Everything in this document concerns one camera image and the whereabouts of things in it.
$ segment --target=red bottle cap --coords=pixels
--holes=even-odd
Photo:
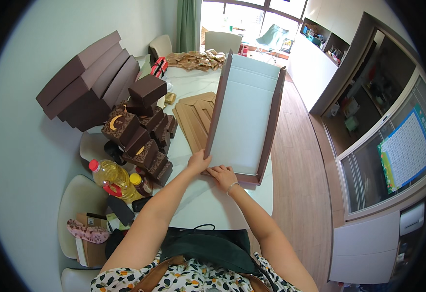
[[[91,160],[89,162],[89,165],[88,165],[89,169],[92,172],[95,171],[95,170],[97,170],[98,166],[99,166],[99,162],[96,159]]]

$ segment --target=pink patterned cloth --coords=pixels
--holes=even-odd
[[[81,222],[70,219],[67,221],[67,229],[76,238],[93,243],[103,243],[109,238],[109,231],[103,227],[86,227]]]

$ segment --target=cooking oil bottle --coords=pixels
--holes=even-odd
[[[103,187],[110,195],[116,196],[128,204],[142,198],[130,182],[127,171],[115,162],[106,159],[98,162],[93,159],[89,162],[89,169],[93,171],[95,183]]]

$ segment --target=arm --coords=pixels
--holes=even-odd
[[[203,160],[203,155],[203,149],[192,155],[187,168],[146,203],[101,271],[121,267],[139,270],[153,261],[187,186],[211,161],[211,156]]]
[[[215,166],[207,171],[215,178],[218,188],[226,192],[231,184],[237,182],[232,167]],[[291,244],[280,230],[273,218],[252,199],[238,184],[235,184],[229,195],[240,210],[257,238],[263,257],[284,280],[305,292],[317,292],[309,272],[298,259]]]

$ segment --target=green curtain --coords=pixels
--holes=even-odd
[[[196,0],[177,1],[177,42],[179,53],[195,50],[197,47]]]

